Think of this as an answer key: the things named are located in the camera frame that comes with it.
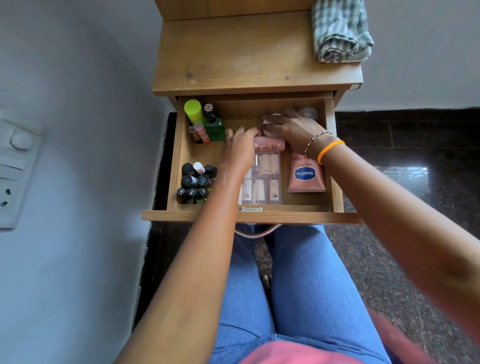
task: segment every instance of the green towel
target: green towel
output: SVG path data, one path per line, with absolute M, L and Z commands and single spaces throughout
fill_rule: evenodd
M 318 0 L 312 6 L 312 31 L 320 62 L 361 62 L 372 53 L 363 0 Z

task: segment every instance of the wooden tabletop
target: wooden tabletop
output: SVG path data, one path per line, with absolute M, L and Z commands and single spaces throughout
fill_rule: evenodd
M 359 63 L 317 61 L 311 15 L 301 11 L 164 22 L 153 91 L 157 96 L 332 91 L 362 82 Z

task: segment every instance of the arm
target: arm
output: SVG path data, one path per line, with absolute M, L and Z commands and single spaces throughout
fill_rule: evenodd
M 212 191 L 117 364 L 206 363 L 215 344 L 240 185 L 256 128 L 226 133 Z
M 264 128 L 303 153 L 324 129 L 294 110 L 286 114 L 266 117 L 279 125 Z M 321 135 L 308 156 L 317 159 L 334 140 Z M 480 343 L 480 241 L 344 145 L 326 152 L 322 164 L 415 286 Z

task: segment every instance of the light switch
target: light switch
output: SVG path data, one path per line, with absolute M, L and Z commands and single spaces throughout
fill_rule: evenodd
M 40 149 L 41 123 L 0 109 L 0 228 L 15 228 Z

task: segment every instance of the orange wristband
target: orange wristband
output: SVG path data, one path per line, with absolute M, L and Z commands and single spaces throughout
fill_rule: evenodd
M 317 158 L 317 161 L 319 164 L 322 164 L 320 162 L 320 160 L 322 159 L 322 157 L 324 156 L 324 154 L 326 152 L 328 152 L 331 148 L 333 148 L 334 146 L 337 146 L 339 144 L 343 144 L 345 145 L 345 142 L 343 140 L 335 140 L 334 142 L 331 142 L 329 145 L 327 145 L 325 148 L 323 148 L 323 150 L 320 152 L 320 154 L 318 155 L 318 158 Z

